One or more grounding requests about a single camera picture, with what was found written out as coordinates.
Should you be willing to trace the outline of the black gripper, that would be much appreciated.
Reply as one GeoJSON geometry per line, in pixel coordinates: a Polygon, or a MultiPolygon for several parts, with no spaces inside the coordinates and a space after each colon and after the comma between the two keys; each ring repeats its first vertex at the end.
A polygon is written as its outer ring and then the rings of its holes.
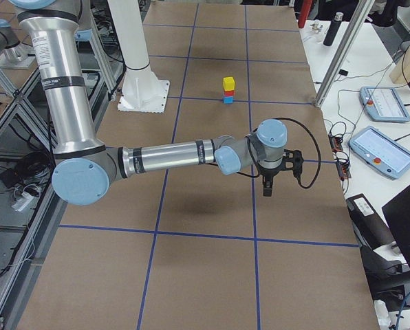
{"type": "Polygon", "coordinates": [[[284,161],[282,159],[273,162],[264,160],[260,161],[258,165],[260,175],[262,176],[263,196],[271,197],[273,191],[273,178],[284,169],[284,161]]]}

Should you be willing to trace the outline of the second robot base grey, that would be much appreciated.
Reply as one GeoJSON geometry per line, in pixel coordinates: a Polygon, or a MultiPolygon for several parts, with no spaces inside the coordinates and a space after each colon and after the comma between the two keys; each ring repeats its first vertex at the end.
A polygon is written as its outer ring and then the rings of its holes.
{"type": "Polygon", "coordinates": [[[11,25],[0,19],[0,67],[28,69],[35,60],[32,46],[23,44],[11,25]]]}

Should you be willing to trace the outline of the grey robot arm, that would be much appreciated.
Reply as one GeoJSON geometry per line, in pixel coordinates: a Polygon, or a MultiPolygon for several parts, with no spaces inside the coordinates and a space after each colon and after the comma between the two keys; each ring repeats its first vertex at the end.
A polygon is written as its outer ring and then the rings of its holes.
{"type": "Polygon", "coordinates": [[[225,175],[255,166],[263,193],[271,195],[274,176],[286,169],[287,129],[278,119],[236,140],[172,143],[162,135],[162,113],[169,81],[153,73],[136,1],[110,1],[125,79],[112,134],[97,137],[76,49],[75,36],[91,21],[88,1],[15,1],[20,26],[30,35],[41,84],[52,116],[57,145],[52,173],[55,193],[69,204],[85,206],[101,199],[110,185],[151,171],[215,163],[225,175]]]}

